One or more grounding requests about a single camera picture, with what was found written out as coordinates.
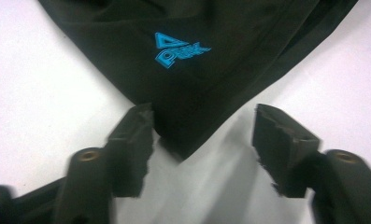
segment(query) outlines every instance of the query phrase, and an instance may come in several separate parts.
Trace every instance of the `brass insert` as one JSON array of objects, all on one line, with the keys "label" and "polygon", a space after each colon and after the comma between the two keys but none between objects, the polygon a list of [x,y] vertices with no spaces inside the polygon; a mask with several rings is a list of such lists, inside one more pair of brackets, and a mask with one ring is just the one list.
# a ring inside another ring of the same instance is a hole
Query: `brass insert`
[{"label": "brass insert", "polygon": [[86,151],[79,155],[78,160],[80,161],[92,161],[97,159],[100,156],[100,153],[97,151]]},{"label": "brass insert", "polygon": [[337,152],[335,155],[338,159],[340,159],[344,162],[348,162],[348,163],[356,163],[357,162],[357,159],[354,158],[354,156],[352,156],[348,153]]}]

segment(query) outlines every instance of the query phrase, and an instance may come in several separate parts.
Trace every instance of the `blue logo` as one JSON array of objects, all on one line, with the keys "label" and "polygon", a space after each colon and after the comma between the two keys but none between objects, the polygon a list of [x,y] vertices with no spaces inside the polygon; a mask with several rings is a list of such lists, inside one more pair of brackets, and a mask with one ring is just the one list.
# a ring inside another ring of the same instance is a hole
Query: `blue logo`
[{"label": "blue logo", "polygon": [[200,43],[189,44],[161,33],[155,34],[156,48],[163,49],[155,60],[165,68],[169,68],[178,59],[189,59],[194,55],[200,55],[211,49],[200,47]]}]

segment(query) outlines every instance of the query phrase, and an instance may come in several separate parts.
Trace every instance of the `black fabric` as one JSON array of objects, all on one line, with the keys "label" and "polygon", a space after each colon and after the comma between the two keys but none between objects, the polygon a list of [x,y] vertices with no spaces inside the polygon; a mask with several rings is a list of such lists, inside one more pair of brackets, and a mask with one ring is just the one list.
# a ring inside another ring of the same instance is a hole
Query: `black fabric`
[{"label": "black fabric", "polygon": [[[356,3],[39,1],[126,97],[135,104],[152,102],[156,131],[181,158],[192,155],[240,106],[305,58]],[[174,63],[155,60],[164,52],[156,33],[175,38],[174,45],[181,42],[169,51],[180,52]]]}]

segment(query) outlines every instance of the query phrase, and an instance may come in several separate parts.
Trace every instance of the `white background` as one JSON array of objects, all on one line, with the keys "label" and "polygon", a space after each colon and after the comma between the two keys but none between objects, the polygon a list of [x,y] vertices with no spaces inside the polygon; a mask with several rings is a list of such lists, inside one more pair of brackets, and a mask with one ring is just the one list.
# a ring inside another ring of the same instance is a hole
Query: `white background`
[{"label": "white background", "polygon": [[[185,162],[156,143],[143,194],[117,200],[118,221],[312,223],[309,199],[279,198],[256,162],[258,103],[297,119],[321,150],[345,149],[371,166],[371,0]],[[37,1],[0,0],[0,184],[19,196],[64,176],[71,154],[103,146],[131,106]]]}]

